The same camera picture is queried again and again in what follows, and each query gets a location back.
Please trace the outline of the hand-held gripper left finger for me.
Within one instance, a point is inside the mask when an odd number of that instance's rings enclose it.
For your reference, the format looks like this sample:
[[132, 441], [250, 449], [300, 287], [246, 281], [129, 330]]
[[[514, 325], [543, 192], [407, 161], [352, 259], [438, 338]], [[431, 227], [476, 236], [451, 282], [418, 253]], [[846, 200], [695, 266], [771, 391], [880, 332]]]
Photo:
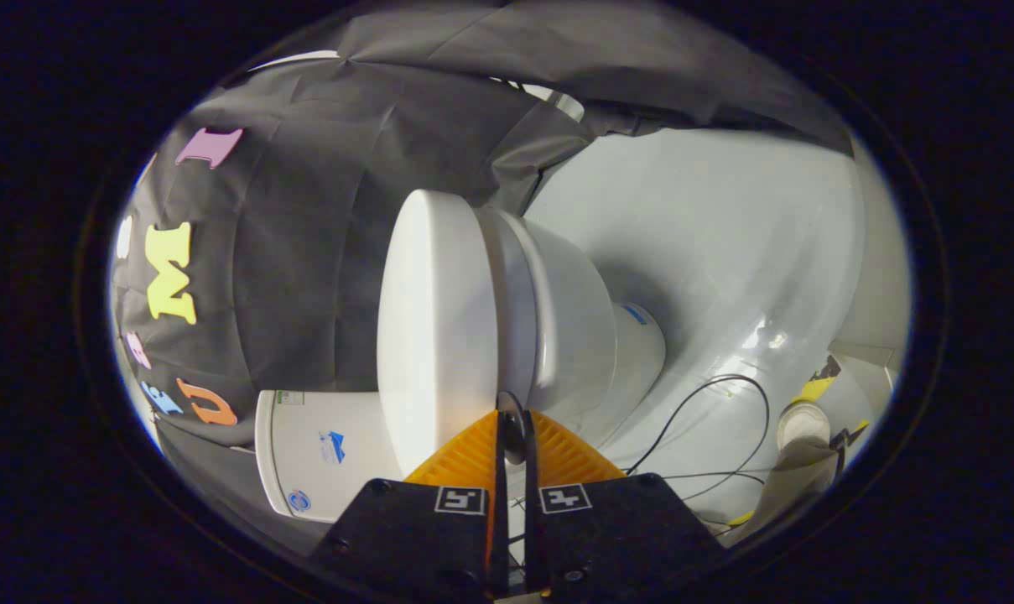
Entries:
[[491, 601], [507, 588], [498, 410], [404, 479], [366, 482], [310, 562], [361, 601]]

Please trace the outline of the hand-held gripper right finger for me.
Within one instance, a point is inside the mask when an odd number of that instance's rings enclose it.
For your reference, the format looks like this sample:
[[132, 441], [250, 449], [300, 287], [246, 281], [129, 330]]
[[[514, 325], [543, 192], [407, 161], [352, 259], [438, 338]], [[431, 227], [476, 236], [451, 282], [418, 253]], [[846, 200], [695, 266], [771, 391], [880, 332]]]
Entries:
[[550, 601], [659, 601], [725, 561], [725, 547], [662, 477], [627, 476], [536, 410], [525, 424], [531, 590]]

